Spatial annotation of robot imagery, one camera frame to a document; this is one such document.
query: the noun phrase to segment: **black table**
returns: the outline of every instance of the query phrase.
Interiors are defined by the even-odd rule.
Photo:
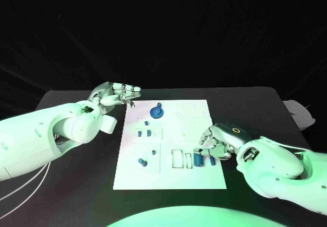
[[[49,91],[38,110],[87,99],[91,91]],[[214,123],[232,122],[254,136],[310,148],[273,88],[143,90],[137,100],[206,99]],[[110,112],[119,123],[113,135],[100,132],[94,141],[72,149],[51,163],[49,175],[26,204],[0,220],[0,226],[106,227],[143,211],[170,206],[215,206],[245,211],[287,226],[319,226],[320,215],[290,201],[268,199],[250,188],[237,170],[235,156],[222,162],[227,190],[113,190],[126,105]],[[2,195],[16,189],[38,171],[0,182]],[[6,200],[2,214],[25,200],[42,176]]]

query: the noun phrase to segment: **robotic hand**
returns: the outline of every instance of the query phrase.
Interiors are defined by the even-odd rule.
[[[201,145],[206,139],[211,139],[214,148],[198,148],[195,154],[228,160],[235,153],[237,169],[258,194],[293,201],[327,215],[327,154],[280,144],[267,137],[251,140],[247,132],[229,123],[209,127]]]
[[[117,120],[106,114],[116,105],[134,108],[142,88],[103,83],[88,100],[0,121],[0,181],[29,173],[88,143],[100,130],[113,133]]]

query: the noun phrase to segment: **black tabletop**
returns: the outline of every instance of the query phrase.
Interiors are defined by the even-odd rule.
[[[49,91],[38,110],[85,100],[91,91]],[[254,139],[267,136],[280,143],[310,148],[289,110],[273,88],[206,88],[143,90],[137,100],[206,99],[214,123],[232,122]],[[100,132],[91,143],[52,161],[45,182],[25,205],[0,220],[0,226],[106,227],[123,218],[170,206],[215,206],[245,211],[287,226],[319,226],[327,217],[290,201],[268,199],[248,186],[237,170],[235,156],[222,161],[227,190],[113,190],[120,153],[126,105],[110,115],[119,123],[114,134]],[[6,195],[35,175],[0,182]],[[35,190],[42,176],[6,200],[8,213]]]

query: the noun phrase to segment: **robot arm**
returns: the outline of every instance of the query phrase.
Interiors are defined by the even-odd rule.
[[[327,154],[280,144],[267,137],[251,140],[247,132],[229,123],[211,126],[201,145],[206,139],[214,148],[198,148],[193,152],[221,160],[235,153],[237,169],[260,195],[293,201],[327,215]],[[300,151],[291,153],[287,148]]]
[[[139,87],[106,82],[88,100],[0,121],[0,180],[29,173],[91,142],[100,130],[111,134],[117,120],[106,114],[116,105],[136,107]]]

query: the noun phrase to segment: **black curtain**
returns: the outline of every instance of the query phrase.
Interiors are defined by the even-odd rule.
[[[91,90],[106,81],[268,86],[306,102],[325,89],[319,1],[5,0],[0,9],[2,118],[34,111],[48,90]]]

